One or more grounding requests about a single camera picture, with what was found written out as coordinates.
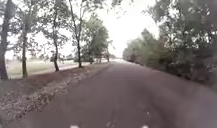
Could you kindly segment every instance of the tree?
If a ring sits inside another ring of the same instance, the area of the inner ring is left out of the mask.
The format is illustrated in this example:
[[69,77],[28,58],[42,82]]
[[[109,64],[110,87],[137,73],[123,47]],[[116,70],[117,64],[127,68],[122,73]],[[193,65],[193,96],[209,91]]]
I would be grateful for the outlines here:
[[22,8],[18,8],[19,9],[19,20],[22,22],[21,24],[21,48],[22,48],[22,75],[23,78],[28,76],[27,73],[27,66],[26,66],[26,50],[28,47],[28,44],[32,43],[32,42],[27,42],[28,41],[28,37],[27,34],[31,32],[31,28],[32,28],[32,20],[36,19],[37,17],[37,13],[38,13],[38,9],[39,6],[37,5],[39,1],[36,0],[24,0],[23,4],[24,7],[27,7],[27,9],[22,9]]
[[216,11],[206,0],[157,1],[150,14],[159,25],[159,39],[144,31],[142,39],[125,50],[124,58],[164,67],[186,79],[207,81],[217,47],[217,23],[210,17]]
[[[79,62],[79,67],[82,67],[81,64],[81,35],[82,35],[82,27],[83,27],[83,20],[85,13],[87,12],[93,12],[97,8],[102,8],[103,0],[69,0],[70,4],[70,12],[71,12],[71,20],[73,23],[73,26],[71,26],[71,30],[74,33],[74,38],[77,43],[77,53],[78,53],[78,62]],[[77,7],[76,10],[78,9],[77,14],[74,12],[74,6]]]
[[7,0],[5,13],[4,13],[4,21],[2,25],[2,32],[1,32],[1,43],[0,43],[0,79],[1,80],[8,80],[8,74],[6,70],[5,64],[5,53],[8,46],[7,36],[9,31],[9,21],[12,17],[12,0]]
[[68,38],[60,32],[61,29],[66,29],[68,24],[68,18],[70,17],[68,6],[64,0],[50,0],[45,1],[41,9],[44,10],[45,13],[40,17],[40,23],[42,25],[39,31],[42,31],[46,38],[53,40],[52,44],[54,50],[52,51],[52,60],[54,62],[55,71],[59,71],[57,64],[59,47],[68,40]]
[[82,41],[86,42],[82,50],[83,55],[87,54],[88,60],[97,58],[101,62],[101,58],[108,53],[108,45],[110,43],[108,38],[108,30],[103,25],[102,20],[96,14],[91,15],[91,18],[83,27]]

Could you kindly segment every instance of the sky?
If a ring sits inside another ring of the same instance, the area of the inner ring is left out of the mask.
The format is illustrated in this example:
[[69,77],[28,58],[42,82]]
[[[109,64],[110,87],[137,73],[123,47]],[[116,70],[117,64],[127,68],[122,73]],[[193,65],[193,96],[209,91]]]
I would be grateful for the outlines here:
[[[158,35],[158,27],[151,16],[142,14],[141,12],[149,5],[154,4],[154,0],[134,0],[133,4],[129,5],[131,0],[123,0],[120,6],[107,12],[106,9],[97,11],[99,17],[103,20],[104,25],[109,30],[110,40],[113,40],[112,47],[109,48],[110,53],[117,57],[122,57],[127,43],[140,36],[140,33],[146,28],[155,36]],[[39,36],[36,41],[42,42],[45,40]],[[74,51],[74,46],[68,42],[60,52],[64,55]],[[7,52],[6,58],[12,59],[13,53]]]

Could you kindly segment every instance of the dry grass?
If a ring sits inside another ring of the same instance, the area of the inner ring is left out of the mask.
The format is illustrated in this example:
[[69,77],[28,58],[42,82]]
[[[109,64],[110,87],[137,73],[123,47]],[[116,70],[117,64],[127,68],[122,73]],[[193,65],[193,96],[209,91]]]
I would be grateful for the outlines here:
[[64,94],[68,87],[107,66],[108,64],[95,64],[0,82],[0,118],[4,122],[10,122],[30,111],[40,110],[57,94]]

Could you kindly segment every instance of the tree trunk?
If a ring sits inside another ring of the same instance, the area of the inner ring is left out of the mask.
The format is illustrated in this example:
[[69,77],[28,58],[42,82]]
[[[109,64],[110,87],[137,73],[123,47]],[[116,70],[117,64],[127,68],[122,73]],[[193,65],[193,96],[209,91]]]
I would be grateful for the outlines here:
[[77,48],[78,48],[78,67],[82,68],[82,58],[81,58],[81,46],[80,46],[80,40],[77,42]]
[[57,47],[57,45],[55,45],[55,54],[54,54],[54,59],[53,59],[55,72],[59,71],[59,67],[58,67],[58,64],[57,64],[57,58],[58,58],[58,47]]
[[0,43],[0,79],[8,80],[8,74],[5,64],[5,53],[8,46],[7,36],[9,30],[9,21],[11,19],[12,0],[8,0],[6,4],[5,16],[2,25],[1,43]]
[[27,67],[26,67],[26,45],[27,45],[27,32],[23,32],[23,45],[22,45],[22,77],[28,77]]
[[54,54],[54,58],[53,58],[53,61],[54,61],[54,68],[55,68],[55,72],[58,72],[59,71],[59,67],[58,67],[58,64],[57,64],[57,58],[58,58],[58,44],[57,44],[57,15],[58,15],[58,12],[57,12],[57,5],[55,4],[54,5],[54,20],[53,20],[53,40],[54,40],[54,46],[55,46],[55,54]]
[[32,5],[29,7],[28,15],[24,17],[24,27],[23,27],[23,44],[22,44],[22,77],[28,77],[27,66],[26,66],[26,47],[27,47],[27,34],[30,29],[30,18],[32,15]]

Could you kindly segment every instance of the foliage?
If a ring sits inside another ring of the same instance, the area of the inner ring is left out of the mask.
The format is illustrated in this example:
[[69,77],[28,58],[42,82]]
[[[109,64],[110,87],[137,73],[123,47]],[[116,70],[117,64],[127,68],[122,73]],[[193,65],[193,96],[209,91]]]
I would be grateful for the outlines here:
[[101,59],[108,51],[108,38],[108,30],[103,22],[96,14],[91,15],[83,28],[82,41],[86,43],[82,48],[83,57],[89,58],[89,61]]
[[217,55],[217,23],[210,18],[216,10],[209,4],[199,0],[157,1],[149,12],[159,25],[159,39],[144,31],[143,39],[129,44],[124,58],[186,79],[209,81]]

